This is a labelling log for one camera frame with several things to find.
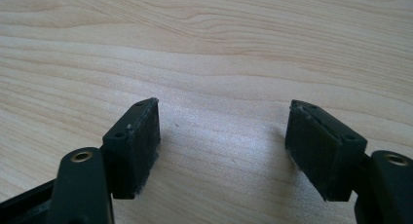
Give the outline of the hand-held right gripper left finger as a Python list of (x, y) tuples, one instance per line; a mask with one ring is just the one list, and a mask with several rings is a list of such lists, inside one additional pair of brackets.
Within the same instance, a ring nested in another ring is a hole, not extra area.
[(151, 97), (133, 104), (102, 138), (101, 151), (114, 199), (132, 200), (140, 194), (158, 158), (158, 102)]

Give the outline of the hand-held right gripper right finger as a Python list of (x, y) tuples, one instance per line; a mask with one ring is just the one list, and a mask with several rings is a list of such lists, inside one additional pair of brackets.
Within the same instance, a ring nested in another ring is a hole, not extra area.
[(346, 202), (367, 140), (322, 108), (293, 99), (285, 149), (325, 201)]

